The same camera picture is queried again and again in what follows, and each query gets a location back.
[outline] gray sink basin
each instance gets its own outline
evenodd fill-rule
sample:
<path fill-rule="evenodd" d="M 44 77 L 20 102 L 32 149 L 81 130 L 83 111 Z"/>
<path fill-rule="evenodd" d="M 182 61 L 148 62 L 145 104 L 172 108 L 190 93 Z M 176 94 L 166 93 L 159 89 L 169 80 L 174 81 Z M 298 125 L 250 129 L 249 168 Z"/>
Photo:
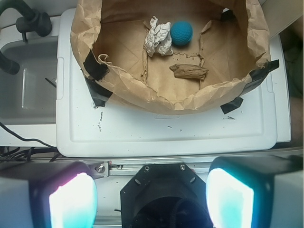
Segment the gray sink basin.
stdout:
<path fill-rule="evenodd" d="M 58 37 L 6 44 L 1 52 L 19 63 L 10 75 L 0 69 L 0 121 L 4 124 L 54 124 Z"/>

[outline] piece of wood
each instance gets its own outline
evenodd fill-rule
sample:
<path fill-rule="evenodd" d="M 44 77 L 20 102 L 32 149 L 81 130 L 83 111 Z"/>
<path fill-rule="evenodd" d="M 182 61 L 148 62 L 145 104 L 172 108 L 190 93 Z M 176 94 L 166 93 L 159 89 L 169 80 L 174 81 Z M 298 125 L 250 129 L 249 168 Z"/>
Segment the piece of wood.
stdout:
<path fill-rule="evenodd" d="M 175 64 L 169 67 L 173 71 L 174 77 L 186 79 L 204 80 L 208 70 L 192 64 Z"/>

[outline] brown paper bag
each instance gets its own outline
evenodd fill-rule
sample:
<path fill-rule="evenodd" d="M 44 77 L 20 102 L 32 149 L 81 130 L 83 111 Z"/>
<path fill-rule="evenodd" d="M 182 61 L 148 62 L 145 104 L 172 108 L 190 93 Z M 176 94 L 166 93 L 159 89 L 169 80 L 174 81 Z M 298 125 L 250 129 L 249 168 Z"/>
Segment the brown paper bag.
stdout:
<path fill-rule="evenodd" d="M 223 9 L 233 20 L 222 22 Z M 193 39 L 172 56 L 143 49 L 149 21 L 188 21 Z M 269 30 L 258 0 L 79 0 L 71 45 L 85 77 L 158 114 L 191 114 L 226 104 L 270 61 Z M 175 78 L 174 64 L 208 69 L 203 81 Z"/>

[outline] led light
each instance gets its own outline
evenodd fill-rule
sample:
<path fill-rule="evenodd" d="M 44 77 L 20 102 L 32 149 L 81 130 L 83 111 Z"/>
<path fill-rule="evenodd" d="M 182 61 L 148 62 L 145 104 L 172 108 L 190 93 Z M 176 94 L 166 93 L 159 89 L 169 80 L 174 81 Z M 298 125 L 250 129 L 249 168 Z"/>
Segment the led light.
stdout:
<path fill-rule="evenodd" d="M 217 228 L 251 227 L 254 191 L 228 172 L 210 171 L 206 186 L 207 206 Z"/>
<path fill-rule="evenodd" d="M 97 211 L 94 180 L 80 173 L 49 196 L 53 228 L 91 228 Z"/>

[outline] crumpled white paper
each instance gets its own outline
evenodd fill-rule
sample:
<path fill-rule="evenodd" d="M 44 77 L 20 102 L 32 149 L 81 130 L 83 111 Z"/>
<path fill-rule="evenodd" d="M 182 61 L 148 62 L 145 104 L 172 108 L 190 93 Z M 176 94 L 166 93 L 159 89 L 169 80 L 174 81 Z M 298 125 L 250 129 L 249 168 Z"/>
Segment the crumpled white paper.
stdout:
<path fill-rule="evenodd" d="M 173 54 L 172 38 L 170 35 L 171 23 L 158 24 L 158 19 L 153 16 L 150 20 L 151 29 L 144 40 L 144 49 L 146 49 L 150 57 L 153 54 L 159 53 L 163 56 L 170 56 Z"/>

